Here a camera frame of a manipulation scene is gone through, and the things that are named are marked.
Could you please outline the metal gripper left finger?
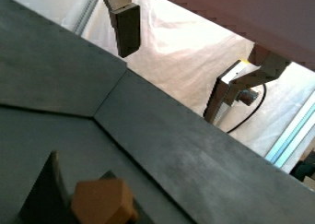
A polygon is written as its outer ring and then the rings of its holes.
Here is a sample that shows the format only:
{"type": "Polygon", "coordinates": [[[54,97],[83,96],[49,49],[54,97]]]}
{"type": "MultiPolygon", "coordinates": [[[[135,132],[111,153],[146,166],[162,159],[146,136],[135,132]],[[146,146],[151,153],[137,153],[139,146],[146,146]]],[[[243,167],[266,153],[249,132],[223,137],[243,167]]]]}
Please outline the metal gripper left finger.
{"type": "Polygon", "coordinates": [[[103,0],[117,33],[118,55],[127,57],[141,47],[141,5],[133,0],[103,0]]]}

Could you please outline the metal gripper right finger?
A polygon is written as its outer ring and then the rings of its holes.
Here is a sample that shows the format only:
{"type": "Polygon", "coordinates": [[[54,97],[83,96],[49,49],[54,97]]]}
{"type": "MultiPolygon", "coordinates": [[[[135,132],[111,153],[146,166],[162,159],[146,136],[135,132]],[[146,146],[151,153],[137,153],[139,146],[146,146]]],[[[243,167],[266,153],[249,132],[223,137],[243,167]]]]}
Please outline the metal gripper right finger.
{"type": "Polygon", "coordinates": [[[258,44],[254,45],[247,61],[247,66],[229,82],[225,82],[223,77],[237,68],[241,60],[215,80],[213,94],[203,113],[205,120],[211,124],[222,105],[231,105],[245,90],[277,80],[292,63],[292,60],[258,44]]]}

